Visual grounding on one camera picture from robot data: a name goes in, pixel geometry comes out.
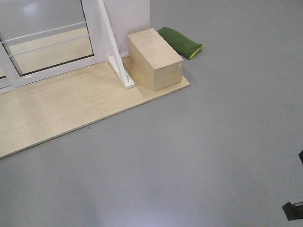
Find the light wooden surface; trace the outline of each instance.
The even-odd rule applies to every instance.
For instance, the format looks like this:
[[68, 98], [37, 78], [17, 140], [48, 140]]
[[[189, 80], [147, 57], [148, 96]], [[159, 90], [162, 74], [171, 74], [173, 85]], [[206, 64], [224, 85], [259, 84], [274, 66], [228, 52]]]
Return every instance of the light wooden surface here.
[[153, 28], [130, 34], [128, 39], [129, 55], [153, 90], [181, 81], [183, 59]]
[[180, 83], [155, 92], [129, 58], [124, 64], [136, 83], [129, 90], [102, 62], [0, 94], [0, 157], [190, 85], [182, 77]]

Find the glass door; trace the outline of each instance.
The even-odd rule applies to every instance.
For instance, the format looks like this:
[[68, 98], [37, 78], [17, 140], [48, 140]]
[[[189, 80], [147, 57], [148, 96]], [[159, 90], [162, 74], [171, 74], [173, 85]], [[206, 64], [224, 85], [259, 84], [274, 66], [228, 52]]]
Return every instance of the glass door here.
[[100, 34], [95, 0], [1, 0], [0, 80], [18, 87], [104, 61]]

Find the black object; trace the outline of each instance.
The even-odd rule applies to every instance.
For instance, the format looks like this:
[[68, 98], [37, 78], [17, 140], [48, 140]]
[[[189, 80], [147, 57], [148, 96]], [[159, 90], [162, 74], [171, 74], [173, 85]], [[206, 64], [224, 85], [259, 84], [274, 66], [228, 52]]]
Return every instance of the black object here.
[[[303, 150], [299, 154], [303, 164]], [[303, 202], [291, 204], [288, 202], [283, 207], [284, 213], [289, 221], [303, 219]]]
[[301, 151], [301, 153], [299, 154], [299, 157], [300, 157], [300, 159], [302, 161], [302, 164], [303, 164], [303, 151]]

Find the yellow trim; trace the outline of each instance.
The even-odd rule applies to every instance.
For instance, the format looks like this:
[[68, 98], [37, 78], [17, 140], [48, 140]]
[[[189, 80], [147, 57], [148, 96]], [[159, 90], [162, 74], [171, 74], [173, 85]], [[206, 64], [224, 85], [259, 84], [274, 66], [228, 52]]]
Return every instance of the yellow trim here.
[[204, 44], [202, 44], [190, 57], [189, 59], [192, 59], [193, 57], [195, 57], [195, 55], [204, 47]]

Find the white wall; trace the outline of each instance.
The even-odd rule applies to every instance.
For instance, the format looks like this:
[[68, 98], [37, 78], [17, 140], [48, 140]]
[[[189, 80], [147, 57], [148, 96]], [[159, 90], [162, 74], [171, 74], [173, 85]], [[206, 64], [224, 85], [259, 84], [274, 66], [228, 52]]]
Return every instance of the white wall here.
[[150, 28], [150, 0], [104, 0], [121, 54], [128, 51], [127, 35]]

